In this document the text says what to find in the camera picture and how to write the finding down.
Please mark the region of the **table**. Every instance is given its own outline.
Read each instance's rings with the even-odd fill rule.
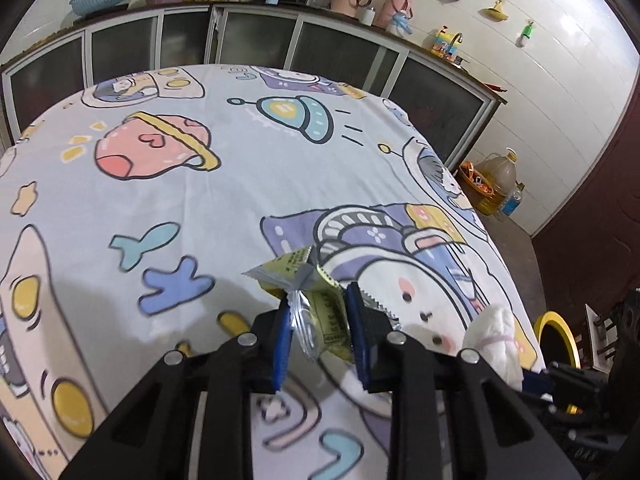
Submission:
[[[168,350],[211,351],[276,307],[242,273],[315,244],[437,351],[510,305],[478,216],[393,102],[283,70],[207,65],[124,76],[59,102],[0,162],[0,417],[58,477]],[[383,479],[390,398],[294,345],[252,406],[255,478]]]

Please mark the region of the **silver bolt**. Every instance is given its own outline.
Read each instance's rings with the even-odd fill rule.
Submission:
[[[406,343],[406,336],[399,330],[392,330],[386,335],[386,340],[392,345],[403,345]]]
[[[238,336],[238,344],[240,346],[253,346],[258,342],[258,336],[253,332],[245,332]]]
[[[182,362],[183,357],[184,356],[182,355],[182,352],[171,350],[170,352],[164,354],[164,364],[168,366],[179,365]]]
[[[462,352],[460,352],[460,357],[465,363],[469,363],[470,365],[478,364],[480,361],[480,354],[476,352],[473,348],[465,348]]]

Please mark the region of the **glass cabinet door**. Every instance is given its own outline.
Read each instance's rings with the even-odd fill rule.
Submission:
[[[283,68],[295,25],[295,19],[230,12],[220,63]]]
[[[156,50],[156,23],[156,18],[145,18],[94,32],[94,84],[151,69]]]
[[[396,52],[362,38],[305,23],[300,31],[291,69],[365,90],[367,86],[370,91],[380,95],[397,57]]]
[[[465,135],[482,106],[482,99],[435,70],[407,59],[389,99],[445,162]]]
[[[11,91],[20,131],[48,108],[82,89],[81,38],[62,44],[18,70],[11,76]]]
[[[159,68],[204,63],[208,29],[208,12],[165,14]]]

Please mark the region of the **yellow detergent bottle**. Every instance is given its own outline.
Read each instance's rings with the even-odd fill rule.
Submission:
[[[500,204],[510,195],[516,186],[516,161],[518,156],[511,148],[506,155],[492,153],[476,166],[487,183],[494,188],[494,194],[484,198],[476,205],[476,209],[485,215],[492,215]]]

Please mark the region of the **folded white towel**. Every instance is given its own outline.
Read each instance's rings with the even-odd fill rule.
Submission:
[[[473,348],[511,388],[522,389],[520,354],[514,341],[515,320],[510,308],[491,305],[466,329],[462,348]]]

